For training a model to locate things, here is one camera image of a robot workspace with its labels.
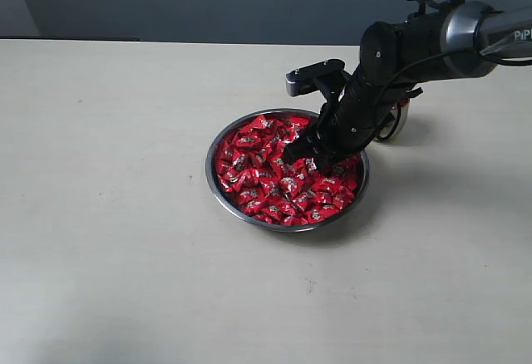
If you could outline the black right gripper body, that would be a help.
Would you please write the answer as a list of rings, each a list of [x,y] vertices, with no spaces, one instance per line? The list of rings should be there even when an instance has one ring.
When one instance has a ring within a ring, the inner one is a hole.
[[[394,90],[384,96],[379,96],[380,91],[374,86],[345,86],[334,108],[284,148],[284,162],[293,164],[304,158],[316,165],[334,165],[364,150],[395,105]]]

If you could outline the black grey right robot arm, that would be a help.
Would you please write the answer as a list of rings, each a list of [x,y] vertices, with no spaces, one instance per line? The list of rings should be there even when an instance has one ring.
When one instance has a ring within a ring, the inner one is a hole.
[[[292,143],[289,164],[311,158],[327,169],[375,140],[392,108],[422,93],[419,84],[488,75],[496,66],[531,63],[531,10],[496,11],[483,2],[438,7],[403,23],[373,23],[363,34],[359,63],[348,74],[341,60],[300,67],[286,75],[290,96],[320,91],[319,117]]]

